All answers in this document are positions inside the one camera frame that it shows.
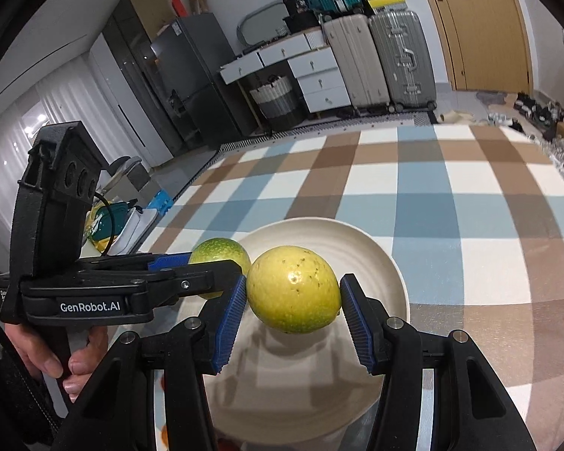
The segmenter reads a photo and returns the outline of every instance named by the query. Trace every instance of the dark gray refrigerator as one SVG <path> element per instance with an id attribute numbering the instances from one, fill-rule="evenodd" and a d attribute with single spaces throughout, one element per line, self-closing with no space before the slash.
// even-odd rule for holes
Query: dark gray refrigerator
<path id="1" fill-rule="evenodd" d="M 173 156 L 249 136 L 254 118 L 238 86 L 218 73 L 235 54 L 213 14 L 178 18 L 153 42 L 129 0 L 103 35 L 128 85 Z"/>
<path id="2" fill-rule="evenodd" d="M 240 88 L 221 79 L 221 66 L 235 54 L 214 14 L 176 19 L 151 47 L 166 89 L 193 117 L 208 145 L 237 141 L 256 129 Z"/>

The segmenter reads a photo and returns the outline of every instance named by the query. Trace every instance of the white dresser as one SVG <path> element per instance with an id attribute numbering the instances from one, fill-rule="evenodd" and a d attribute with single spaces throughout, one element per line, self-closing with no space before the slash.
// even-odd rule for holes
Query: white dresser
<path id="1" fill-rule="evenodd" d="M 220 73 L 228 85 L 280 61 L 288 61 L 311 113 L 351 104 L 332 49 L 320 27 L 261 47 L 226 64 Z"/>
<path id="2" fill-rule="evenodd" d="M 299 81 L 307 108 L 322 112 L 351 104 L 338 64 L 329 47 L 289 59 L 292 73 Z"/>
<path id="3" fill-rule="evenodd" d="M 226 85 L 229 85 L 271 64 L 285 61 L 326 45 L 326 39 L 320 27 L 308 29 L 261 47 L 222 66 L 221 77 Z"/>

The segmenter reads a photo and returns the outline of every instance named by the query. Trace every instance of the human hand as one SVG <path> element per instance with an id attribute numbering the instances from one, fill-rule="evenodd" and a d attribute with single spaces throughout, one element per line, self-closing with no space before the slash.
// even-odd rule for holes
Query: human hand
<path id="1" fill-rule="evenodd" d="M 32 328 L 24 324 L 5 324 L 4 331 L 32 377 L 39 379 L 42 373 L 52 378 L 62 376 L 60 361 Z M 71 355 L 68 366 L 72 374 L 63 381 L 63 387 L 72 402 L 75 402 L 92 372 L 106 354 L 108 343 L 106 327 L 92 327 L 88 334 L 88 345 Z"/>

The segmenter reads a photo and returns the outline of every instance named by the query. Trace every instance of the cardboard box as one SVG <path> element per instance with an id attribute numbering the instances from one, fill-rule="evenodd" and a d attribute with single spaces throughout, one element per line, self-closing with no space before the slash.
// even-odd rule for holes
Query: cardboard box
<path id="1" fill-rule="evenodd" d="M 168 0 L 130 0 L 150 41 L 154 41 L 163 26 L 172 22 L 176 14 Z"/>
<path id="2" fill-rule="evenodd" d="M 189 0 L 190 1 L 190 11 L 193 15 L 205 14 L 209 11 L 209 5 L 207 5 L 207 0 Z"/>

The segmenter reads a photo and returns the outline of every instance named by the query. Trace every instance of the white cabinet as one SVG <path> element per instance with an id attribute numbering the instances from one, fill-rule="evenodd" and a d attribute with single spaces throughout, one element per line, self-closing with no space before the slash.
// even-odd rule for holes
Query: white cabinet
<path id="1" fill-rule="evenodd" d="M 248 74 L 254 73 L 255 71 L 259 71 L 260 69 L 263 69 L 263 63 L 255 51 L 247 54 L 246 56 L 242 56 L 225 66 L 222 66 L 220 74 L 224 83 L 229 85 L 230 83 L 233 83 Z"/>
<path id="2" fill-rule="evenodd" d="M 344 86 L 305 95 L 305 102 L 311 113 L 351 105 L 349 94 Z"/>
<path id="3" fill-rule="evenodd" d="M 332 49 L 329 47 L 289 59 L 288 64 L 296 78 L 338 68 Z"/>
<path id="4" fill-rule="evenodd" d="M 275 42 L 274 44 L 267 45 L 259 49 L 259 56 L 263 61 L 263 65 L 269 66 L 275 62 L 283 61 L 284 59 L 292 58 L 293 56 L 298 56 L 299 54 L 309 52 L 311 47 L 309 47 L 309 42 L 305 34 L 300 33 L 281 41 Z"/>
<path id="5" fill-rule="evenodd" d="M 338 68 L 299 78 L 299 86 L 304 95 L 325 89 L 344 86 L 343 76 Z"/>
<path id="6" fill-rule="evenodd" d="M 332 49 L 324 47 L 288 60 L 299 81 L 311 113 L 351 104 L 347 88 Z"/>
<path id="7" fill-rule="evenodd" d="M 324 36 L 321 27 L 317 29 L 305 32 L 305 37 L 307 42 L 309 42 L 309 47 L 312 49 L 319 49 L 320 47 L 326 47 L 326 37 Z"/>
<path id="8" fill-rule="evenodd" d="M 149 166 L 159 166 L 172 159 L 173 156 L 144 113 L 102 34 L 90 49 L 89 65 L 128 137 L 142 157 L 146 158 Z"/>

